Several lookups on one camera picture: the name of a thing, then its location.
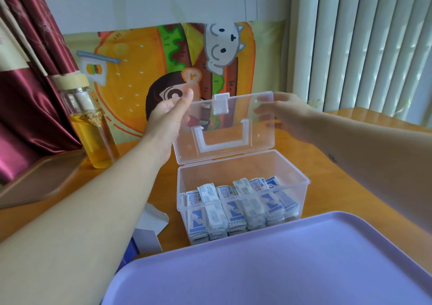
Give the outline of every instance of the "hand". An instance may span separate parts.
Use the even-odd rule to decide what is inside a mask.
[[[254,112],[261,114],[273,114],[280,123],[275,123],[276,129],[288,132],[295,139],[311,143],[309,118],[321,114],[309,105],[305,104],[299,97],[292,93],[275,92],[273,102],[267,102],[257,107]]]
[[[142,141],[153,146],[161,166],[171,155],[171,146],[180,126],[189,121],[189,117],[184,114],[192,103],[193,93],[192,89],[187,89],[180,98],[161,101],[150,114]]]

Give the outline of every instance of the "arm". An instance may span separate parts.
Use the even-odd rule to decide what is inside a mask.
[[[317,112],[293,94],[276,92],[274,98],[256,113],[274,114],[281,121],[276,128],[315,145],[375,196],[432,232],[432,133]]]
[[[0,244],[1,304],[100,303],[192,97],[160,103],[135,148]]]

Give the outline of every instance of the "left hand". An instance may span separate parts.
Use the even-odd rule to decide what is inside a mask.
[[[192,89],[187,89],[180,98],[161,101],[150,114],[142,141],[152,145],[160,166],[168,161],[181,124],[189,121],[184,115],[192,103],[193,93]]]

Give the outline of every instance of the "plastic box lid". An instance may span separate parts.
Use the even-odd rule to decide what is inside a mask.
[[[274,147],[274,117],[265,121],[254,113],[262,102],[273,101],[273,92],[193,102],[174,142],[177,163],[191,164],[209,159],[266,150]]]
[[[102,305],[432,304],[432,276],[359,217],[332,212],[127,264]]]

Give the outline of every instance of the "forearm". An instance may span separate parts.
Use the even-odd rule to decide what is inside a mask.
[[[330,114],[314,115],[308,124],[312,143],[341,169],[401,214],[432,231],[432,134]]]
[[[0,302],[98,304],[120,264],[160,164],[154,147],[141,142],[1,243]]]

